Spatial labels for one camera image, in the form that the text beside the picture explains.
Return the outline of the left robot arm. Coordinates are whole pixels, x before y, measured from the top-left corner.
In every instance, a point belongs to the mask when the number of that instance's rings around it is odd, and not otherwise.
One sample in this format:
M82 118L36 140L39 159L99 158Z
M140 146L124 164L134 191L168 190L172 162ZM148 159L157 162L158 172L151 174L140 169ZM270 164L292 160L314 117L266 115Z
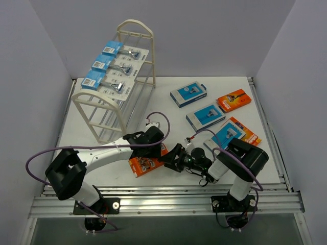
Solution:
M159 158L164 133L156 126L145 132L127 134L99 149L62 149L45 171L57 198L73 198L91 214L99 213L104 198L98 189L84 181L85 176L102 166L135 157Z

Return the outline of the blue Gillette razor blister pack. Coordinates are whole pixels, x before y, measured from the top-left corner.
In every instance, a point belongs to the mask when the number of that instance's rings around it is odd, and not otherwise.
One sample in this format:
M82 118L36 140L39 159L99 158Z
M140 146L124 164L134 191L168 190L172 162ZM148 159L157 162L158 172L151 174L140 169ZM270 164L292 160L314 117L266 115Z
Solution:
M149 51L142 48L126 46L122 42L109 41L102 49L102 55L128 61L144 61Z

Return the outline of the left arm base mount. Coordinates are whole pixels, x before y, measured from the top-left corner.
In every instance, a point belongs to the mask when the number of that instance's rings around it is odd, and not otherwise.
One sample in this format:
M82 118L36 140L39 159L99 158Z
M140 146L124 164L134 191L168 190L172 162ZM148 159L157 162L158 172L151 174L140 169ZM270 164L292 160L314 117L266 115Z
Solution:
M97 201L95 204L89 207L90 210L96 212L100 215L106 214L119 214L120 213L120 198L116 197L104 197ZM74 215L92 215L93 213L88 211L86 208L81 206L77 201L75 201Z

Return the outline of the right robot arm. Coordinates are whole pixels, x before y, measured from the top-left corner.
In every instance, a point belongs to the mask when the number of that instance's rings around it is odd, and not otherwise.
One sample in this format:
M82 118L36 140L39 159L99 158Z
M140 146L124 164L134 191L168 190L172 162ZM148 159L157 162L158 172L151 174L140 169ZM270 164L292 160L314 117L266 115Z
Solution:
M227 197L227 205L231 210L240 210L245 205L253 182L268 162L268 154L261 148L233 138L226 149L217 149L219 153L211 161L202 148L194 148L190 152L177 144L171 151L159 158L164 166L176 172L185 168L198 171L208 183L218 182L228 171L236 177Z

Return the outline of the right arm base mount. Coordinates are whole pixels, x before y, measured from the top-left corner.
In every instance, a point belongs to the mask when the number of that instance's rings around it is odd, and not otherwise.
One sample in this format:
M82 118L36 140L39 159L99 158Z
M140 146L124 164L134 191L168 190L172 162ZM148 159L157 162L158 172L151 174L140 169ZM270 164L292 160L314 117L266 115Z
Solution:
M253 195L247 195L242 201L237 201L229 195L211 196L212 211L216 213L228 212L252 212L257 211L256 199Z

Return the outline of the orange Gillette Fusion box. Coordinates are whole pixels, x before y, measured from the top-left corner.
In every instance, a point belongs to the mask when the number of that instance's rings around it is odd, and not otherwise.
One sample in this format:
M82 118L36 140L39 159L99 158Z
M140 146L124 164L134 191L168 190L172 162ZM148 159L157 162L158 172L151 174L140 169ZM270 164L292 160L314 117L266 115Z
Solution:
M135 157L130 159L128 162L136 178L143 176L164 165L163 162L153 158Z

